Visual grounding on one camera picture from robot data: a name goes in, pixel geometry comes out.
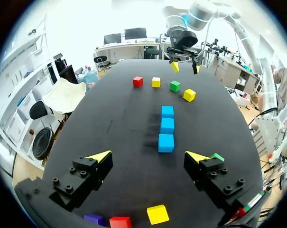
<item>black office chair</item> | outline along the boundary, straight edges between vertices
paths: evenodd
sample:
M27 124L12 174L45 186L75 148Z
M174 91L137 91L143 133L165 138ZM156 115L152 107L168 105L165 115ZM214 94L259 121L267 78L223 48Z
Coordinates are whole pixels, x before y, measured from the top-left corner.
M111 64L110 61L107 61L106 56L97 56L94 58L94 62L98 63L98 67L103 68L104 72L106 72L106 68L110 68L109 65Z
M146 52L150 55L150 59L155 59L156 55L159 55L159 50L155 48L149 48Z

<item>cube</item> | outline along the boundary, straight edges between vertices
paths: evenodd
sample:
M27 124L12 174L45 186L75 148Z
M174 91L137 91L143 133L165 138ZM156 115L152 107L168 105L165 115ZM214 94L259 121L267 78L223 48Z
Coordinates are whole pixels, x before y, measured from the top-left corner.
M140 87L143 85L143 78L142 77L134 77L133 78L133 85L134 87Z
M174 119L161 118L160 134L173 134L174 128Z
M152 87L160 88L160 77L154 77L152 79Z
M93 224L105 226L105 218L103 216L89 214L89 215L85 215L84 219L86 221L93 223Z
M218 153L212 154L211 158L218 158L219 160L221 160L222 162L224 162L224 158L222 156L220 156Z
M170 90L176 93L180 90L180 86L181 86L180 82L172 81L170 83Z
M166 207L162 205L147 208L148 218L151 225L169 221Z
M183 98L187 100L188 102L193 101L195 99L195 96L196 96L196 92L191 89L185 90L185 93L183 94Z
M161 107L161 117L162 118L173 118L174 117L174 107L173 106L162 106Z
M171 153L174 149L174 136L172 134L160 134L158 141L158 153Z
M130 217L112 217L110 218L111 228L131 228Z

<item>stack of blue cubes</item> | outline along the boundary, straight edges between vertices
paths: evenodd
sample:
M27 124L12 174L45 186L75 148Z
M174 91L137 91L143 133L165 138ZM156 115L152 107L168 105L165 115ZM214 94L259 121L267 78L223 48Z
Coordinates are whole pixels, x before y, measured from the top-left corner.
M158 141L159 153L171 153L174 150L174 108L172 106L161 107L161 126Z

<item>bolt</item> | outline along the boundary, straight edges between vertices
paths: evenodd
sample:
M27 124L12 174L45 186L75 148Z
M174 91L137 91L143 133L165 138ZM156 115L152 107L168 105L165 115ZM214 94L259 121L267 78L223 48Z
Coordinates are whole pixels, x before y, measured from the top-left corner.
M27 200L30 200L30 194L29 193L25 193L25 198L27 199Z
M230 192L232 191L232 187L231 187L230 185L228 185L228 186L226 186L226 187L223 189L223 191L224 191L225 193L230 193Z
M244 178L240 178L237 182L238 186L242 186L244 184Z
M69 168L69 172L70 172L70 173L75 173L75 172L76 172L76 169L73 168L73 167L71 167L71 168Z
M57 185L57 184L59 184L59 183L60 183L59 179L58 179L57 177L54 177L54 178L53 178L53 184L54 184L54 185Z
M80 172L80 176L81 176L81 177L86 177L86 175L87 175L86 171L81 171L81 172Z
M71 192L73 191L72 185L70 185L70 184L66 185L65 191L66 191L67 193L71 193Z
M221 173L222 174L226 174L228 172L228 169L227 168L223 168L222 170L221 170Z
M35 193L35 194L38 194L39 192L40 192L39 189L34 189L34 193Z
M210 176L211 176L212 178L215 178L215 177L217 176L217 173L216 173L216 172L211 172L211 173L210 173Z

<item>blue cube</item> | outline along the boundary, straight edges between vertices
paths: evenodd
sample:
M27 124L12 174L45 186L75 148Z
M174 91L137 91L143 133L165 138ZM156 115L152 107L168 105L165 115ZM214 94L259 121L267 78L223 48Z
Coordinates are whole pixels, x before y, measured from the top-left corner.
M173 118L174 117L173 106L162 106L161 107L161 117L162 118Z
M174 149L174 136L172 134L160 134L158 141L159 153L171 153Z
M160 134L174 133L174 119L161 118Z
M84 219L86 221L93 223L93 224L105 226L105 218L103 216L89 214L89 215L85 215Z

